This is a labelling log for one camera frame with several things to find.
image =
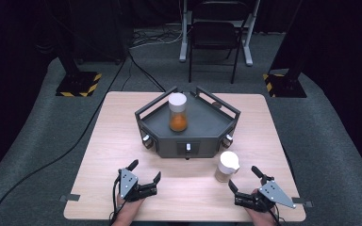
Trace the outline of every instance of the human hand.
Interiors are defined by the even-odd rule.
[[[269,212],[261,213],[257,212],[256,210],[245,208],[246,212],[248,212],[249,216],[252,219],[252,223],[255,226],[274,226],[275,221],[272,215]]]
[[[117,195],[116,200],[118,206],[122,204],[123,208],[119,212],[119,215],[117,216],[112,226],[129,226],[140,210],[140,206],[142,205],[143,201],[145,201],[145,199],[141,199],[135,202],[124,202],[120,195]]]

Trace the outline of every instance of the wooden table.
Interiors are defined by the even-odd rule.
[[[251,221],[227,183],[214,177],[220,153],[213,158],[160,158],[141,143],[135,112],[161,93],[110,92],[102,106],[90,143],[64,210],[69,219],[108,219],[113,211],[112,188],[118,169],[138,159],[133,173],[139,184],[152,183],[161,171],[157,195],[145,200],[135,220],[154,221]],[[215,94],[241,111],[234,143],[228,149],[239,156],[240,169],[232,178],[239,192],[251,193],[260,187],[251,172],[257,166],[289,197],[299,197],[287,159],[275,130],[265,98],[258,94]],[[303,221],[305,211],[278,205],[286,221]]]

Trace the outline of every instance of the robotic hand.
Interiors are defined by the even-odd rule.
[[[275,203],[280,203],[290,208],[296,208],[292,200],[284,193],[284,191],[274,181],[273,177],[263,174],[257,167],[252,166],[252,172],[261,178],[262,187],[255,194],[245,194],[238,192],[238,188],[230,180],[228,186],[235,195],[235,205],[240,205],[246,208],[254,209],[257,212],[268,212],[275,206]]]
[[[138,177],[133,174],[131,171],[138,165],[138,159],[134,160],[128,167],[119,169],[119,176],[117,176],[114,181],[113,186],[113,205],[114,205],[114,214],[113,218],[110,220],[110,225],[116,220],[120,210],[122,210],[123,205],[126,202],[135,202],[149,196],[154,196],[157,194],[156,185],[160,181],[161,172],[157,174],[153,182],[148,185],[141,186],[138,184]],[[116,204],[116,185],[119,183],[119,194],[120,197],[124,200],[123,204],[119,207]]]

